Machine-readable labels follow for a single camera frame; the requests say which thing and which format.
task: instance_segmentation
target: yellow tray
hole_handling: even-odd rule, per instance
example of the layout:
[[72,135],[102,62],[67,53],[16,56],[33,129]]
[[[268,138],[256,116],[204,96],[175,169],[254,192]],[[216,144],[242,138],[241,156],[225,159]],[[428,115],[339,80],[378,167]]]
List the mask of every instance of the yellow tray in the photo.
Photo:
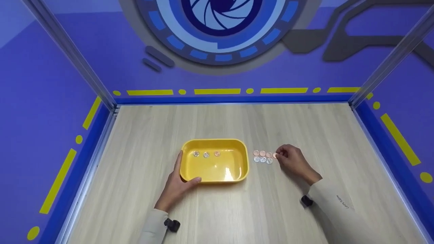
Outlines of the yellow tray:
[[182,151],[180,173],[186,181],[202,177],[202,183],[238,182],[249,173],[246,145],[237,139],[194,139],[186,142]]

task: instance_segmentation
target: purple wall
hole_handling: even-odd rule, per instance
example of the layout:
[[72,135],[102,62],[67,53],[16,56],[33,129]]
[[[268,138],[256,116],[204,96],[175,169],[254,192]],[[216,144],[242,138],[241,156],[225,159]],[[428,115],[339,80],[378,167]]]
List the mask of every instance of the purple wall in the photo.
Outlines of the purple wall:
[[[434,32],[427,36],[425,42],[429,45],[434,44]],[[431,208],[434,207],[432,91],[434,69],[420,57],[410,54],[373,91],[372,98],[367,101],[400,157],[406,162],[404,167],[411,173],[408,177],[414,178],[420,185],[425,194],[423,197],[431,201]],[[396,131],[390,132],[385,126],[381,119],[384,114],[390,117],[402,137],[396,136]]]
[[9,3],[2,15],[30,21],[0,23],[11,34],[0,46],[0,242],[36,243],[64,184],[48,214],[39,211],[71,148],[75,165],[93,126],[82,125],[96,95],[25,6]]
[[[308,29],[322,28],[331,12],[343,2],[323,1]],[[169,97],[179,98],[178,101],[182,102],[182,99],[207,96],[195,95],[194,89],[241,89],[240,94],[220,95],[213,100],[223,102],[224,98],[229,96],[246,99],[252,96],[269,96],[260,94],[260,89],[281,87],[306,87],[306,93],[290,96],[307,95],[309,99],[315,100],[315,96],[336,95],[327,93],[329,87],[361,86],[392,49],[370,46],[342,62],[325,62],[322,56],[328,40],[309,54],[293,54],[285,50],[262,65],[252,65],[249,69],[232,74],[195,72],[194,68],[187,70],[177,64],[172,69],[162,66],[163,71],[157,73],[142,64],[142,58],[149,58],[144,53],[146,43],[138,37],[137,30],[131,27],[117,0],[95,0],[92,6],[77,3],[74,7],[70,6],[69,1],[47,0],[47,3],[107,89],[110,92],[116,91],[114,98],[118,102],[128,98],[142,98],[129,96],[127,90],[171,89],[171,96],[147,97],[155,97],[159,101]],[[405,5],[372,7],[349,21],[346,31],[351,35],[404,35],[427,8],[428,6]],[[321,90],[314,92],[313,89],[317,87]],[[247,89],[253,89],[254,92],[248,94]]]

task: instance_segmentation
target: white sleeve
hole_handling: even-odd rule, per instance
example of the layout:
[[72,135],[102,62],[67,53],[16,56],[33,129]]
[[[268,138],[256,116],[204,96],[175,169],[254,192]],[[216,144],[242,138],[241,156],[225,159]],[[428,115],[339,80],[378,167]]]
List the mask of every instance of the white sleeve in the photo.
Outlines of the white sleeve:
[[166,221],[168,217],[168,213],[153,209],[145,221],[138,243],[162,244],[167,231],[164,221]]
[[345,199],[329,181],[322,179],[314,183],[308,196],[327,215],[345,243],[384,243],[380,235],[346,204]]

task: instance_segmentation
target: yellow stripe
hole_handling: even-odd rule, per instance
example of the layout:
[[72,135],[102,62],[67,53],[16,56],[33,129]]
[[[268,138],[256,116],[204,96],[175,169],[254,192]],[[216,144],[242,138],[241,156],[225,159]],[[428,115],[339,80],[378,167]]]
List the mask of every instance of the yellow stripe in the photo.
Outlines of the yellow stripe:
[[48,214],[48,212],[50,211],[51,205],[53,205],[54,199],[56,198],[57,193],[59,192],[59,189],[62,186],[63,180],[65,179],[69,167],[71,166],[74,158],[76,157],[76,154],[77,154],[76,150],[72,148],[69,150],[68,155],[66,156],[66,159],[62,164],[62,167],[57,173],[56,179],[54,180],[54,183],[51,186],[51,189],[48,192],[48,195],[45,198],[45,201],[42,204],[41,209],[39,210],[39,213]]
[[276,93],[306,93],[307,87],[296,88],[262,88],[261,94],[276,94]]
[[173,95],[173,90],[129,90],[130,96],[162,96]]
[[390,134],[395,139],[398,146],[401,148],[404,155],[407,157],[408,161],[412,166],[418,165],[421,163],[417,155],[414,153],[413,149],[411,149],[410,145],[407,143],[405,138],[402,136],[401,132],[395,126],[393,121],[390,119],[387,113],[381,116],[381,120],[383,121],[386,128],[389,130]]
[[240,94],[241,89],[194,89],[195,95],[222,95],[222,94]]
[[330,87],[327,92],[336,93],[336,92],[357,92],[360,87]]
[[92,123],[93,117],[95,116],[100,103],[101,103],[101,98],[97,96],[95,101],[92,104],[92,107],[89,110],[89,113],[86,116],[86,119],[83,122],[83,128],[85,128],[86,130],[89,129],[90,123]]
[[370,100],[370,99],[373,97],[373,95],[374,95],[374,94],[370,92],[370,93],[366,96],[366,98],[367,98],[368,100]]

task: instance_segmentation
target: yellow dot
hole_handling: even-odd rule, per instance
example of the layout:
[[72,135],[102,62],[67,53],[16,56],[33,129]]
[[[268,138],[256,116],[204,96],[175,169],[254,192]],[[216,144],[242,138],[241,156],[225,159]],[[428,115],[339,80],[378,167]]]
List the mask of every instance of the yellow dot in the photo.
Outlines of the yellow dot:
[[76,136],[76,143],[81,144],[83,142],[83,137],[81,135]]
[[29,230],[29,232],[27,233],[27,239],[29,241],[31,241],[31,240],[35,239],[38,236],[38,234],[39,234],[39,226],[35,226],[35,227],[31,228]]
[[422,172],[421,173],[421,180],[425,183],[431,183],[431,182],[433,182],[433,177],[427,172]]
[[374,105],[372,105],[372,107],[374,107],[375,110],[380,108],[380,103],[379,102],[374,102]]

